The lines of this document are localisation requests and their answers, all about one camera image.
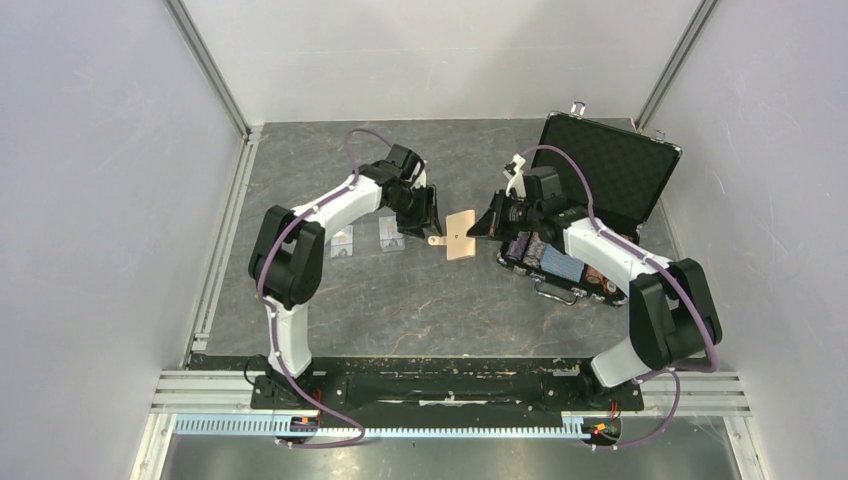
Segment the tan leather card holder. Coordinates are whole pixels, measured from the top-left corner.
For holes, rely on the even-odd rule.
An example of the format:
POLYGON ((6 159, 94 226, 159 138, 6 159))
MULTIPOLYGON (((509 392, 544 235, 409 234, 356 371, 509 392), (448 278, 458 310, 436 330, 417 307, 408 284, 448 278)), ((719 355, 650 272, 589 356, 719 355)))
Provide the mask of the tan leather card holder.
POLYGON ((430 246, 443 247, 447 261, 458 261, 476 255, 476 240, 467 235, 475 223, 476 212, 473 209, 450 214, 446 217, 446 234, 429 236, 430 246))

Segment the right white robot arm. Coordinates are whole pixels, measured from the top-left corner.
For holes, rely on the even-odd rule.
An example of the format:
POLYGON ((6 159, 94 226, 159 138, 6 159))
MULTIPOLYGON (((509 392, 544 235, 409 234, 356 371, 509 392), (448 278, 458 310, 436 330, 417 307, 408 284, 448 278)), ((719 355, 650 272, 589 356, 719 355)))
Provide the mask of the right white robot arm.
POLYGON ((553 167, 516 171, 467 232, 500 242, 521 233, 598 270, 626 293, 628 334, 582 368, 577 392, 585 405, 602 408, 618 386, 662 370, 717 371, 722 332, 698 262, 652 254, 605 227, 591 205, 571 207, 553 167))

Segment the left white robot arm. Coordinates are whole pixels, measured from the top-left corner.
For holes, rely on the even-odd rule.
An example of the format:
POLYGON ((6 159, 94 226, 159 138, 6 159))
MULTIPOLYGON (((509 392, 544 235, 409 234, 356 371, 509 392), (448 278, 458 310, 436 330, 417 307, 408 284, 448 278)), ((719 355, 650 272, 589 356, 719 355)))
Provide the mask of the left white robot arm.
POLYGON ((275 205, 263 218, 248 264, 269 322, 268 363, 279 376, 275 392, 290 407, 314 394, 304 374, 312 364, 308 303, 321 284, 325 246, 359 218, 388 208, 397 233, 425 239, 440 234, 437 190, 426 179, 426 162, 402 145, 383 160, 356 167, 345 181, 295 208, 275 205))

